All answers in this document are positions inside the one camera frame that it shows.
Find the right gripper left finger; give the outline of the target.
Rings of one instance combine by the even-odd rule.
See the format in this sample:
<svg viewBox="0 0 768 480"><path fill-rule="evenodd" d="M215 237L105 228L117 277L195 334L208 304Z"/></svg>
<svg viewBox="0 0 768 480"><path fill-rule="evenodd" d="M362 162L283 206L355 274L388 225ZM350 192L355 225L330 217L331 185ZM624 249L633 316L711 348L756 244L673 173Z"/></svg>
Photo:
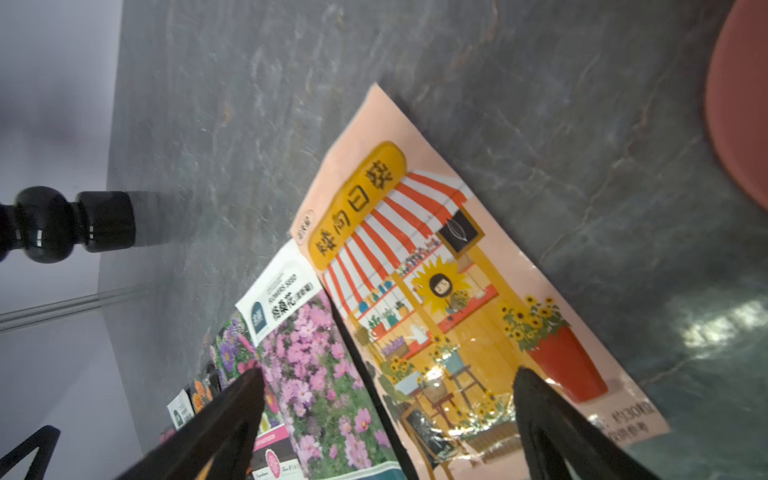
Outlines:
<svg viewBox="0 0 768 480"><path fill-rule="evenodd" d="M210 479L244 479L264 407L263 373L250 369L120 477L195 479L208 467Z"/></svg>

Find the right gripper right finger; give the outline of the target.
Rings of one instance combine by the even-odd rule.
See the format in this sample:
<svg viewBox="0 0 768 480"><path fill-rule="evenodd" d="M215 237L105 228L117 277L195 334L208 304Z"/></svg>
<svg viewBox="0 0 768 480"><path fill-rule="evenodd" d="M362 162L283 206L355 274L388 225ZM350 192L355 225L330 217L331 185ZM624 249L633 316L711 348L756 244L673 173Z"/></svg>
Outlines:
<svg viewBox="0 0 768 480"><path fill-rule="evenodd" d="M532 479L654 479L533 370L513 383L516 422Z"/></svg>

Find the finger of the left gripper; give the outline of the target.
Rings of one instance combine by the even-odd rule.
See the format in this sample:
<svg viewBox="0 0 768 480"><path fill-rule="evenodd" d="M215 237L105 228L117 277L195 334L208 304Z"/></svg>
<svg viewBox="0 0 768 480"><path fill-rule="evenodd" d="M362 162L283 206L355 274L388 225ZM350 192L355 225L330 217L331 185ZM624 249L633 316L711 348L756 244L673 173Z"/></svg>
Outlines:
<svg viewBox="0 0 768 480"><path fill-rule="evenodd" d="M24 479L43 480L60 435L61 430L52 425L45 425L38 429L1 458L1 478L4 478L22 460L32 456Z"/></svg>

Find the yellow marigold seed packet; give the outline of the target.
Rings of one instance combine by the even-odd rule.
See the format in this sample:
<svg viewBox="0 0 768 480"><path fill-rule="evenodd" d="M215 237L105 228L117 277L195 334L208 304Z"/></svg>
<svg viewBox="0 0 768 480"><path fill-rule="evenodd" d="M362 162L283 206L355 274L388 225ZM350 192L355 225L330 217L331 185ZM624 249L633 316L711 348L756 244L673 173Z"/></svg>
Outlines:
<svg viewBox="0 0 768 480"><path fill-rule="evenodd" d="M176 430L181 429L194 416L194 408L190 401L190 395L186 389L182 389L166 406Z"/></svg>

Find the purple flower seed packet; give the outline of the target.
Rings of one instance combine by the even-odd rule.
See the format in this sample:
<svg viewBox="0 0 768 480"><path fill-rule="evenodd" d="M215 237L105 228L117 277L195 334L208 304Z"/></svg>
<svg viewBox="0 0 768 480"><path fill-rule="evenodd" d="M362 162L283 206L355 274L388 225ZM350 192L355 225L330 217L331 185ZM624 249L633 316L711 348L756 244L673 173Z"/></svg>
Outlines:
<svg viewBox="0 0 768 480"><path fill-rule="evenodd" d="M329 296L288 241L237 302L265 379L255 479L402 479Z"/></svg>

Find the orange marigold seed packet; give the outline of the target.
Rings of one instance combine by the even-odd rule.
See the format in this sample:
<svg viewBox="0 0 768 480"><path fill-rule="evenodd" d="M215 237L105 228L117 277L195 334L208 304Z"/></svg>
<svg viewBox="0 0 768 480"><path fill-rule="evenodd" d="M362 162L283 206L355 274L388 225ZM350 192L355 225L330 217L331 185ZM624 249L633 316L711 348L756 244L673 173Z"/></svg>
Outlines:
<svg viewBox="0 0 768 480"><path fill-rule="evenodd" d="M207 374L200 375L191 381L189 397L195 414L198 414L213 401L214 395Z"/></svg>

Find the pink shop seed packet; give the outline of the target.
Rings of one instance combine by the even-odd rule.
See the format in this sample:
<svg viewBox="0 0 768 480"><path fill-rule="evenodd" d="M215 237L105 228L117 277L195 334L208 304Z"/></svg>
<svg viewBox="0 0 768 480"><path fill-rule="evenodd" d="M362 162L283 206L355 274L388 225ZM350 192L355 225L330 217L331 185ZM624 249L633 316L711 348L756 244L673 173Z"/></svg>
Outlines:
<svg viewBox="0 0 768 480"><path fill-rule="evenodd" d="M611 441L657 407L395 102L372 86L291 234L423 479L525 479L513 403L536 373Z"/></svg>

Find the pink zinnia seed packet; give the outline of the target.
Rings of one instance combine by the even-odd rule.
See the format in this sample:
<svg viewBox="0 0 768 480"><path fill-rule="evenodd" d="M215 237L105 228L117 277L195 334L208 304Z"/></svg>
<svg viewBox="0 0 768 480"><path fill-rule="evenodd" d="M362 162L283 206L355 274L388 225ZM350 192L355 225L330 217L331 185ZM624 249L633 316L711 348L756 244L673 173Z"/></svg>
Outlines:
<svg viewBox="0 0 768 480"><path fill-rule="evenodd" d="M258 365L247 324L238 310L226 319L209 347L221 390Z"/></svg>

